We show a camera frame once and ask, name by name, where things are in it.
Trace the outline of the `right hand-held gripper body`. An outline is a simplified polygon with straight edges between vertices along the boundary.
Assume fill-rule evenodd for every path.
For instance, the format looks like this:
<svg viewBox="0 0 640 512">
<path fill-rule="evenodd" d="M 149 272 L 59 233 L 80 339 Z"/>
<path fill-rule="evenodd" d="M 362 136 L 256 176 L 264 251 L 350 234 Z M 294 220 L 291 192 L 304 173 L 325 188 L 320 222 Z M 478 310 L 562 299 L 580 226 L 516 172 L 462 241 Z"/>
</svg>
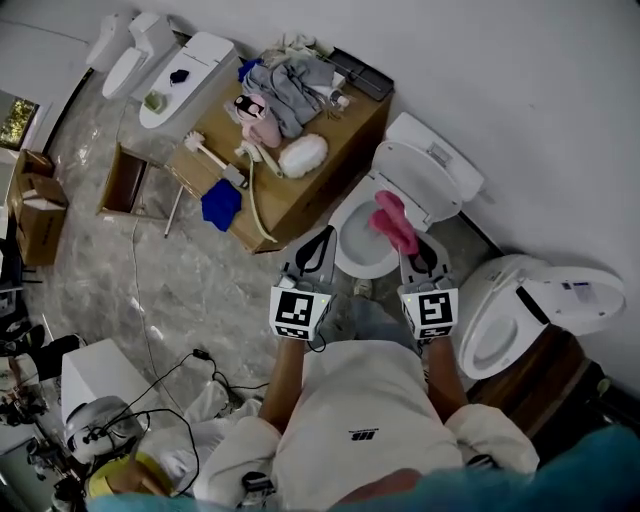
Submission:
<svg viewBox="0 0 640 512">
<path fill-rule="evenodd" d="M 402 284 L 397 292 L 410 331 L 416 340 L 449 335 L 458 322 L 459 289 L 448 252 L 440 244 L 438 265 L 431 274 L 414 273 L 408 257 L 399 259 Z"/>
</svg>

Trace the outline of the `pink wiping cloth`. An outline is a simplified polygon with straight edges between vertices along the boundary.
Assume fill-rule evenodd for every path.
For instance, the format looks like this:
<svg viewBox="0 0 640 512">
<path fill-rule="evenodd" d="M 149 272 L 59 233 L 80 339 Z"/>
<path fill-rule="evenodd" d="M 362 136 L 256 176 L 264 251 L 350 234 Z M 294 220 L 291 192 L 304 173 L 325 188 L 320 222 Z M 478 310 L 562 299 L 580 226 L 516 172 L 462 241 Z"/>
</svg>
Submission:
<svg viewBox="0 0 640 512">
<path fill-rule="evenodd" d="M 405 205 L 402 200 L 390 191 L 379 191 L 374 199 L 379 208 L 370 215 L 369 227 L 385 235 L 399 254 L 417 255 L 419 253 L 418 237 L 405 215 Z"/>
</svg>

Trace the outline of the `person's left forearm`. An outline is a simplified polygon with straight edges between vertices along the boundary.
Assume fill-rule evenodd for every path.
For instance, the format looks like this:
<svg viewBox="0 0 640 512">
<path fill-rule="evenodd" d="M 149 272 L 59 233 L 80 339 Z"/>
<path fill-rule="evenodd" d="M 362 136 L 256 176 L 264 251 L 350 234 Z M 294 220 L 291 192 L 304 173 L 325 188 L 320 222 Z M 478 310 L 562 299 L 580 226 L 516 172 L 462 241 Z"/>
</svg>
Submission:
<svg viewBox="0 0 640 512">
<path fill-rule="evenodd" d="M 283 434 L 302 390 L 305 344 L 296 339 L 279 341 L 276 362 L 259 417 Z"/>
</svg>

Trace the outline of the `person's right forearm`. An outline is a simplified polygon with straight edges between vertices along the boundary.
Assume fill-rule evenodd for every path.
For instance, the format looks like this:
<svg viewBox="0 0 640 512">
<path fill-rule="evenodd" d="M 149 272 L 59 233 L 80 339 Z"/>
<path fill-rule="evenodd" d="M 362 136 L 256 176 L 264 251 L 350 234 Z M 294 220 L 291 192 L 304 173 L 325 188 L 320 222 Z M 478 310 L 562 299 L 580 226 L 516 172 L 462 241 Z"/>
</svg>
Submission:
<svg viewBox="0 0 640 512">
<path fill-rule="evenodd" d="M 440 420 L 446 423 L 469 404 L 449 337 L 431 340 L 428 348 L 428 397 Z"/>
</svg>

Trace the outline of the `white smart toilet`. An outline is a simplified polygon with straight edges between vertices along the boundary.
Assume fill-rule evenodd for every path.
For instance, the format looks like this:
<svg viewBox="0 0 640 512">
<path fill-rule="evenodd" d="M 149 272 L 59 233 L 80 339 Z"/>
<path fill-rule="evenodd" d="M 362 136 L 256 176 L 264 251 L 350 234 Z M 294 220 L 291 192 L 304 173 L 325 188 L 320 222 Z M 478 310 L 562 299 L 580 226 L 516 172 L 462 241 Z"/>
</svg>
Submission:
<svg viewBox="0 0 640 512">
<path fill-rule="evenodd" d="M 606 329 L 626 308 L 622 281 L 599 269 L 554 266 L 525 254 L 485 262 L 459 289 L 452 333 L 473 380 L 513 365 L 550 325 L 573 335 Z"/>
</svg>

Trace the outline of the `white toilet bowl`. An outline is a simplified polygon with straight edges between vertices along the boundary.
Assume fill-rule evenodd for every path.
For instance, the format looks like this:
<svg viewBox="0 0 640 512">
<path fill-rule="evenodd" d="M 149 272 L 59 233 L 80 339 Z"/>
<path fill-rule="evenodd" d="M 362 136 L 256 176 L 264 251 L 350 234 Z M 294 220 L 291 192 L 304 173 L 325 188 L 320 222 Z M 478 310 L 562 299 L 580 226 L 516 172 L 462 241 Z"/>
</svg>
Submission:
<svg viewBox="0 0 640 512">
<path fill-rule="evenodd" d="M 458 186 L 462 196 L 462 206 L 471 201 L 483 187 L 484 177 L 466 157 L 436 132 L 406 112 L 399 114 L 388 126 L 382 142 L 385 141 L 402 142 L 431 156 Z"/>
</svg>

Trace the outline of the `white toilet with tall tank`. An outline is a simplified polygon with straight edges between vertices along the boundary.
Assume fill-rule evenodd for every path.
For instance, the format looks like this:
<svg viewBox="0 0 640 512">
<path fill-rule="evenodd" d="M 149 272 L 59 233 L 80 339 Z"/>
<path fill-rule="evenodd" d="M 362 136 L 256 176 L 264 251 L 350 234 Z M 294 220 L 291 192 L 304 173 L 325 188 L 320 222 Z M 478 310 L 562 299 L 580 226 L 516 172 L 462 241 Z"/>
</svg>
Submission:
<svg viewBox="0 0 640 512">
<path fill-rule="evenodd" d="M 102 88 L 105 99 L 130 96 L 179 45 L 165 15 L 142 12 L 128 25 L 133 38 L 109 71 Z"/>
</svg>

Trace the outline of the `large brown cardboard box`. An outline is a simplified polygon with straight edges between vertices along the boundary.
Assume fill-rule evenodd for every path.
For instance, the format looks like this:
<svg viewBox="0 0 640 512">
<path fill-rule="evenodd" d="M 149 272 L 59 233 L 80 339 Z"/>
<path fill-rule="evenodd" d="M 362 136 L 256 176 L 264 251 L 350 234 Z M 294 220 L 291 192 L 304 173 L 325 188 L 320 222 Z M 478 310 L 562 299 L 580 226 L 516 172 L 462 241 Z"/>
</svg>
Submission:
<svg viewBox="0 0 640 512">
<path fill-rule="evenodd" d="M 227 85 L 201 115 L 192 130 L 205 136 L 205 145 L 219 158 L 248 172 L 246 157 L 235 149 L 242 141 L 240 125 L 224 108 L 242 87 L 235 79 Z M 360 174 L 367 172 L 378 144 L 382 141 L 393 92 L 376 101 L 350 84 L 343 91 L 351 104 L 339 118 L 319 113 L 304 126 L 303 135 L 317 134 L 328 143 L 328 155 L 322 164 L 299 179 L 278 178 L 264 163 L 254 168 L 255 203 L 265 229 L 277 243 L 258 230 L 251 211 L 248 190 L 242 190 L 242 209 L 234 216 L 227 233 L 235 236 L 250 253 L 271 252 L 309 230 L 323 212 Z M 200 200 L 222 178 L 222 170 L 201 152 L 189 151 L 184 143 L 174 150 L 169 171 L 186 190 Z"/>
</svg>

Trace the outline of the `blue cloth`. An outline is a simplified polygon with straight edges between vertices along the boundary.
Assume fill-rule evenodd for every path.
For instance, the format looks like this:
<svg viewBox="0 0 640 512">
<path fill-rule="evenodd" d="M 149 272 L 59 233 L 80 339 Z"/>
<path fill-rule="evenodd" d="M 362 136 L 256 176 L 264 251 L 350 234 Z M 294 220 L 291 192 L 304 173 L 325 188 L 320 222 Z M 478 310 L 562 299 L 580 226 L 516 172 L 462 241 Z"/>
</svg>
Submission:
<svg viewBox="0 0 640 512">
<path fill-rule="evenodd" d="M 242 195 L 227 179 L 217 181 L 201 198 L 203 220 L 221 232 L 228 231 L 241 208 Z"/>
<path fill-rule="evenodd" d="M 238 81 L 242 83 L 254 67 L 262 66 L 263 64 L 264 60 L 261 58 L 243 59 L 241 66 L 237 70 Z"/>
</svg>

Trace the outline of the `white fluffy duster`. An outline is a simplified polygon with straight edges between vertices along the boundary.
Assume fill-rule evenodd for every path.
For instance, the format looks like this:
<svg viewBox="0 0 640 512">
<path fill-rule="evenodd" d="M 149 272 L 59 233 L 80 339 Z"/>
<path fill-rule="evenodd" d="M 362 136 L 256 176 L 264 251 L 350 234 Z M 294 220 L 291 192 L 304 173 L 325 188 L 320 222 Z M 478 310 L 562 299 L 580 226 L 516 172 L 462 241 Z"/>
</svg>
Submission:
<svg viewBox="0 0 640 512">
<path fill-rule="evenodd" d="M 281 151 L 278 165 L 286 177 L 299 179 L 319 167 L 327 155 L 327 141 L 320 135 L 308 134 Z"/>
</svg>

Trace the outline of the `person's white shirt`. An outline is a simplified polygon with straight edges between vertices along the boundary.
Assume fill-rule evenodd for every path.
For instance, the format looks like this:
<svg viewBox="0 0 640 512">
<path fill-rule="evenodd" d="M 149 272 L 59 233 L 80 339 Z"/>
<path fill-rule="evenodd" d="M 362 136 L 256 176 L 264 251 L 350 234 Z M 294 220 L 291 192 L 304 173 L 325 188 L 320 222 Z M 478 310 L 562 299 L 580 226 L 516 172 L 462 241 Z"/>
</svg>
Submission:
<svg viewBox="0 0 640 512">
<path fill-rule="evenodd" d="M 427 476 L 472 462 L 529 475 L 539 458 L 500 410 L 482 404 L 441 419 L 429 400 L 420 358 L 392 341 L 349 340 L 321 353 L 288 355 L 298 400 L 277 429 L 265 413 L 240 419 L 195 482 L 195 497 L 238 507 L 243 478 L 260 472 L 287 510 L 326 510 L 397 472 Z"/>
</svg>

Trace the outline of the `pink bottle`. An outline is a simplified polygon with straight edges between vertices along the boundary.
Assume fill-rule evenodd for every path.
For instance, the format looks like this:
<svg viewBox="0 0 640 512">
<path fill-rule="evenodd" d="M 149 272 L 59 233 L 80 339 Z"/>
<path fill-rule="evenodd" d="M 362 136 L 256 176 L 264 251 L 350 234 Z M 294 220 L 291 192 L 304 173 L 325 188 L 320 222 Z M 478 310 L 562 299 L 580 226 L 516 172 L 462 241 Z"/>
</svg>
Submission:
<svg viewBox="0 0 640 512">
<path fill-rule="evenodd" d="M 234 107 L 246 140 L 268 148 L 281 144 L 278 121 L 262 96 L 241 94 L 234 100 Z"/>
</svg>

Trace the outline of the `grey clothes pile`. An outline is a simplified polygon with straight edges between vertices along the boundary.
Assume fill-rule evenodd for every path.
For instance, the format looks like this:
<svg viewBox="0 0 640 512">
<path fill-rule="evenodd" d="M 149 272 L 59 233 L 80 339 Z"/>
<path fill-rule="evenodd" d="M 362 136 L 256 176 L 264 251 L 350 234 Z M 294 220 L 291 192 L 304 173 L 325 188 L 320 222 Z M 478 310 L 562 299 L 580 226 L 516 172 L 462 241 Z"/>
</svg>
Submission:
<svg viewBox="0 0 640 512">
<path fill-rule="evenodd" d="M 260 95 L 274 114 L 281 134 L 297 138 L 304 125 L 321 110 L 308 92 L 312 86 L 331 86 L 335 66 L 314 57 L 293 57 L 273 68 L 255 65 L 243 80 L 245 94 Z"/>
</svg>

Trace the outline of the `open wooden crate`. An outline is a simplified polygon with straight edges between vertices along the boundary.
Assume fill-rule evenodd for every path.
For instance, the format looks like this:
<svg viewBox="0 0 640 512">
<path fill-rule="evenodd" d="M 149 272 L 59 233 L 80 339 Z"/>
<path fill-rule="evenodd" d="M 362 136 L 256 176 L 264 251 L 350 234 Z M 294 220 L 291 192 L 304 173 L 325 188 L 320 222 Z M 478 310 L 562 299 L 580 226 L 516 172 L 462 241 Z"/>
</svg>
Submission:
<svg viewBox="0 0 640 512">
<path fill-rule="evenodd" d="M 167 220 L 166 216 L 149 213 L 142 199 L 150 173 L 153 170 L 167 169 L 167 165 L 136 153 L 117 142 L 96 214 L 136 217 L 148 221 Z"/>
</svg>

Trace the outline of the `window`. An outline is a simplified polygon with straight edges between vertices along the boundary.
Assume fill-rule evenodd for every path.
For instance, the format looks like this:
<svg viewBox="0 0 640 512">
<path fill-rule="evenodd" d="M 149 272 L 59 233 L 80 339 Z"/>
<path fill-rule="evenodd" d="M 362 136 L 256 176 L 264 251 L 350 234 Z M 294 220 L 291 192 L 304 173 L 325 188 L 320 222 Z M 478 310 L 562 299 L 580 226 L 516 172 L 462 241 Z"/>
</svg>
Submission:
<svg viewBox="0 0 640 512">
<path fill-rule="evenodd" d="M 0 89 L 0 148 L 17 151 L 39 110 L 39 105 Z"/>
</svg>

